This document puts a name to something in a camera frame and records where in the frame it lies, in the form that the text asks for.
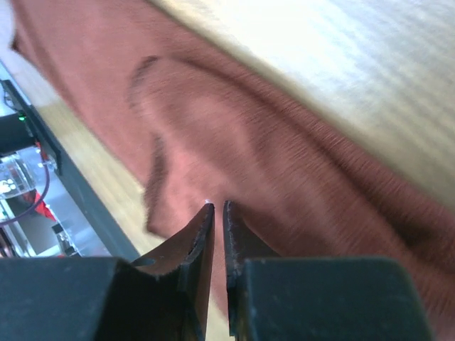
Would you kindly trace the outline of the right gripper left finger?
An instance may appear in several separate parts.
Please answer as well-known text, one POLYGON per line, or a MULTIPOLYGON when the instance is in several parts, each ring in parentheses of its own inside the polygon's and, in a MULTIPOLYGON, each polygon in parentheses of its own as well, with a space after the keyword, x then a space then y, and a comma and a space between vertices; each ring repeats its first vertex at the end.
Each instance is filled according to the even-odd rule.
POLYGON ((117 257, 1 260, 2 340, 204 340, 215 208, 162 244, 117 257))

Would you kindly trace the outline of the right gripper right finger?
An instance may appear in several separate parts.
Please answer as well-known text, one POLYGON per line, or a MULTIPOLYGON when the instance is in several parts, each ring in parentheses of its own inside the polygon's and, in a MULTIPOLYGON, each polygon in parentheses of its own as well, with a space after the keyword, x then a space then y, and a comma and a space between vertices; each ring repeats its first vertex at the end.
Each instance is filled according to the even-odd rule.
POLYGON ((282 257, 223 208, 230 334, 236 340, 432 340, 408 273, 381 257, 282 257))

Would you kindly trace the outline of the brown towel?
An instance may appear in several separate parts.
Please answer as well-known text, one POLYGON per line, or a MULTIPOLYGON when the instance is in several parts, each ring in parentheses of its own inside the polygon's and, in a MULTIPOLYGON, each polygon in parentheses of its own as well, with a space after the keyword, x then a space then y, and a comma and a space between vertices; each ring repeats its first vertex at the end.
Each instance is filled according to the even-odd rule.
POLYGON ((454 216, 147 1, 14 1, 15 49, 146 185, 169 237, 235 201, 285 256, 379 254, 454 334, 454 216))

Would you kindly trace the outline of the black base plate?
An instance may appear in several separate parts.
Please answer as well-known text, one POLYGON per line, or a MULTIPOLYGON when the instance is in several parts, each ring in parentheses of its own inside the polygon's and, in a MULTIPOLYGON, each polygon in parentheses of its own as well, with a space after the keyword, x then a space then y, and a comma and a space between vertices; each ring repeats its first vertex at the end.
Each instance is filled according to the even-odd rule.
POLYGON ((95 250, 102 247, 108 255, 120 256, 130 261, 137 258, 138 251, 77 169, 37 109, 27 103, 12 81, 2 80, 1 86, 11 97, 15 108, 24 112, 25 123, 38 137, 43 150, 56 162, 51 178, 58 179, 58 184, 65 188, 65 193, 59 195, 57 190, 50 189, 45 202, 50 205, 75 248, 80 254, 88 256, 95 255, 95 250))

